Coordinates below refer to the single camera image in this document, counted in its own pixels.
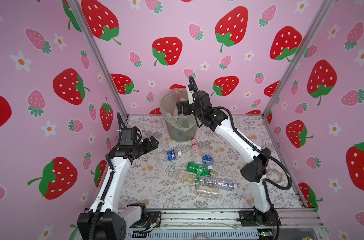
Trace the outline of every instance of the strawberry wallpaper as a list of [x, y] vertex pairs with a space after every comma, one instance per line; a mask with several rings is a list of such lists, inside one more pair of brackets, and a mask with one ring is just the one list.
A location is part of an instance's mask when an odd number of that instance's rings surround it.
[[117, 111], [66, 1], [0, 1], [0, 239], [78, 236]]
[[189, 75], [214, 106], [263, 111], [323, 2], [78, 1], [129, 114]]
[[334, 4], [271, 111], [330, 239], [364, 239], [364, 0]]

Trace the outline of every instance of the trash bin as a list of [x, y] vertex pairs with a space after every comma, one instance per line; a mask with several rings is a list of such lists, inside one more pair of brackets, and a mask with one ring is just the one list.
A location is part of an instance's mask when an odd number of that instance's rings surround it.
[[194, 115], [179, 115], [176, 110], [176, 102], [188, 99], [185, 88], [171, 89], [160, 100], [160, 111], [165, 118], [166, 127], [170, 138], [177, 142], [187, 142], [195, 136], [197, 124]]

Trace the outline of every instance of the water bottle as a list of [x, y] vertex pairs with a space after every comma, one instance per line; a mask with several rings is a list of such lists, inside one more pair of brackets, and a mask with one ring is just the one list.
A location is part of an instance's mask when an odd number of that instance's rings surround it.
[[168, 162], [173, 161], [182, 156], [182, 153], [180, 151], [174, 151], [170, 150], [167, 152], [158, 152], [154, 154], [154, 160], [158, 162]]
[[213, 156], [210, 153], [210, 149], [208, 146], [202, 146], [202, 161], [204, 166], [208, 168], [208, 170], [213, 170]]

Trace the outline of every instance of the green soda bottle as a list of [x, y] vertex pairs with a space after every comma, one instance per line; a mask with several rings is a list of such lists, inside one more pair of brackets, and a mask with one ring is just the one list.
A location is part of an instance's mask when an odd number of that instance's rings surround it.
[[186, 171], [196, 173], [199, 176], [210, 176], [214, 175], [213, 171], [209, 171], [207, 167], [196, 164], [195, 162], [189, 162]]

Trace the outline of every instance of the metal bar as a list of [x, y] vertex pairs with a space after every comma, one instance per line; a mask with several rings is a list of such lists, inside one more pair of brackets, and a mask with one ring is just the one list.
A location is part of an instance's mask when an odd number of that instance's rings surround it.
[[291, 75], [295, 71], [295, 67], [300, 62], [302, 56], [304, 55], [306, 48], [310, 45], [313, 38], [317, 34], [319, 28], [322, 26], [322, 23], [326, 19], [327, 15], [329, 14], [330, 10], [333, 7], [333, 4], [335, 3], [335, 0], [324, 0], [321, 7], [319, 8], [317, 14], [315, 15], [312, 23], [310, 24], [310, 27], [308, 31], [306, 32], [304, 38], [302, 39], [302, 42], [298, 46], [298, 49], [291, 60], [290, 64], [287, 66], [285, 73], [282, 75], [280, 79], [280, 83], [278, 84], [273, 96], [271, 97], [269, 103], [266, 106], [265, 111], [263, 112], [262, 116], [264, 118], [267, 118], [267, 115], [273, 108], [275, 102], [277, 101], [279, 95], [282, 93], [283, 89], [285, 88], [285, 85], [289, 81]]
[[79, 6], [79, 2], [77, 0], [67, 0], [67, 3], [69, 4], [71, 11], [74, 14], [74, 17], [77, 20], [80, 29], [82, 30], [82, 33], [86, 38], [88, 46], [90, 47], [91, 52], [94, 55], [95, 60], [97, 61], [100, 72], [103, 75], [103, 78], [105, 79], [108, 89], [110, 90], [112, 97], [115, 100], [115, 103], [119, 107], [119, 112], [122, 115], [123, 121], [127, 121], [128, 117], [127, 111], [122, 103], [122, 100], [119, 97], [118, 90], [114, 84], [114, 81], [112, 80], [110, 72], [106, 67], [106, 63], [102, 58], [102, 54], [100, 53], [98, 46], [94, 41], [94, 36], [88, 27], [86, 18], [82, 12], [82, 8]]

